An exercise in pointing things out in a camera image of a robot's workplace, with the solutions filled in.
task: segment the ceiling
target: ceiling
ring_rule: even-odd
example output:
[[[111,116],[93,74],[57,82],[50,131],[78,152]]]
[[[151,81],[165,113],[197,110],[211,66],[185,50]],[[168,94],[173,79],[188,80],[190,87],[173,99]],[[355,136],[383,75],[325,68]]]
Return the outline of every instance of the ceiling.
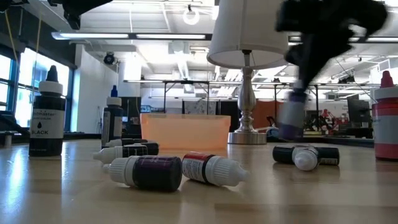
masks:
[[[183,20],[183,13],[187,5],[199,10],[200,20],[195,25],[188,25]],[[213,32],[215,20],[213,19],[214,0],[120,0],[97,7],[81,17],[81,30],[79,32],[158,32],[158,33],[196,33],[209,34]],[[62,32],[73,32],[66,20],[63,18],[61,6],[50,7],[46,0],[31,1],[25,8],[35,15],[42,14],[44,21]],[[377,35],[398,36],[398,14],[392,12],[389,22],[385,28]],[[178,70],[178,58],[169,54],[168,41],[148,41],[148,40],[92,40],[84,42],[86,45],[100,45],[108,48],[115,45],[135,45],[137,51],[145,62],[143,74],[172,74]],[[195,54],[190,54],[185,58],[189,70],[214,72],[215,66],[206,60],[206,49],[209,42],[190,41],[189,46],[197,46],[200,50]],[[102,59],[105,51],[93,52],[93,55]],[[115,52],[120,60],[124,60],[130,52]],[[345,74],[345,70],[354,68],[357,82],[365,82],[369,78],[369,68],[398,55],[398,44],[356,44],[353,49],[330,61],[328,66],[318,77],[318,82],[337,82],[338,77]],[[265,77],[261,80],[271,81],[275,76],[292,81],[297,68],[289,65],[283,68],[283,75],[280,71],[266,70],[258,73],[257,78]],[[219,78],[227,74],[227,69],[221,69]]]

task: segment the translucent container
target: translucent container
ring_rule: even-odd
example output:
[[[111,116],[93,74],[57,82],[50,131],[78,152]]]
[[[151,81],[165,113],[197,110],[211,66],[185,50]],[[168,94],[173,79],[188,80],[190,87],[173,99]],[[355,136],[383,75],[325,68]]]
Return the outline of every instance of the translucent container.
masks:
[[[161,150],[225,150],[230,125],[230,116],[141,114],[142,138],[156,141]]]

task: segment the wooden table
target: wooden table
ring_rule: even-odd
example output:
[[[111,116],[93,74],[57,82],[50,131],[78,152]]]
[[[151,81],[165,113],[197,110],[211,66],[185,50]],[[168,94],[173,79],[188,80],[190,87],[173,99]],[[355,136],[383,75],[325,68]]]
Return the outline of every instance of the wooden table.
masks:
[[[223,153],[251,171],[248,183],[214,187],[183,178],[173,194],[110,181],[92,159],[100,141],[66,142],[62,157],[50,159],[29,159],[27,146],[0,149],[0,223],[398,223],[398,163],[339,146],[339,167],[301,172],[275,164],[273,146]]]

